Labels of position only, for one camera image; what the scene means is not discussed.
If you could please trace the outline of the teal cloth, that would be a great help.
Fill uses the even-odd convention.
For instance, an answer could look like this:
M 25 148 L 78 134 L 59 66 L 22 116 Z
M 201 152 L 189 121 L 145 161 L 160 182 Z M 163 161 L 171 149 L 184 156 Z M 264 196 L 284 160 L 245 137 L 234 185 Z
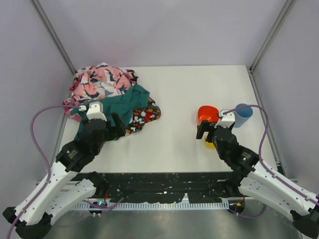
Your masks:
M 114 126 L 111 113 L 117 113 L 121 121 L 127 126 L 133 115 L 134 109 L 145 108 L 150 93 L 140 85 L 133 85 L 125 94 L 107 97 L 100 100 L 92 100 L 81 105 L 89 106 L 92 102 L 101 102 L 107 122 Z

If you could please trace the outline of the black orange patterned cloth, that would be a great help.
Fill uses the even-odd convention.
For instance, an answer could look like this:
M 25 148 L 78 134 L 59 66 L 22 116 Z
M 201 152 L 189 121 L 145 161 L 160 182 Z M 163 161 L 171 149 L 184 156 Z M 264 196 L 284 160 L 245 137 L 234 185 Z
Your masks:
M 151 97 L 145 108 L 134 109 L 129 124 L 126 126 L 126 133 L 132 134 L 141 131 L 146 123 L 158 120 L 161 117 L 161 110 Z

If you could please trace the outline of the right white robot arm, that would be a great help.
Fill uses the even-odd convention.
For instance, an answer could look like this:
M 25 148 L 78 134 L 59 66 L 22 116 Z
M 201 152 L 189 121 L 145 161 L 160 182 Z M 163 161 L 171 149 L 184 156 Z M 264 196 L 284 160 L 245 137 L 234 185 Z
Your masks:
M 319 237 L 319 196 L 310 192 L 270 165 L 260 160 L 254 151 L 241 146 L 231 129 L 202 121 L 196 138 L 207 133 L 206 141 L 213 143 L 217 154 L 231 169 L 227 182 L 245 196 L 275 209 L 292 221 L 302 234 Z

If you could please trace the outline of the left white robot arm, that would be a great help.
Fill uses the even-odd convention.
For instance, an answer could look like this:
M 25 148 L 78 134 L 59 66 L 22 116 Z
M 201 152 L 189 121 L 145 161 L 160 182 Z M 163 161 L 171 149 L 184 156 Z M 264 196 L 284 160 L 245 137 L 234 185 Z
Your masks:
M 16 207 L 4 210 L 4 218 L 22 239 L 42 239 L 56 221 L 79 202 L 92 196 L 104 196 L 108 185 L 97 172 L 88 173 L 76 186 L 57 194 L 81 170 L 93 161 L 105 142 L 125 135 L 125 124 L 112 113 L 112 125 L 103 114 L 86 120 L 75 139 L 57 154 L 47 175 L 33 192 Z

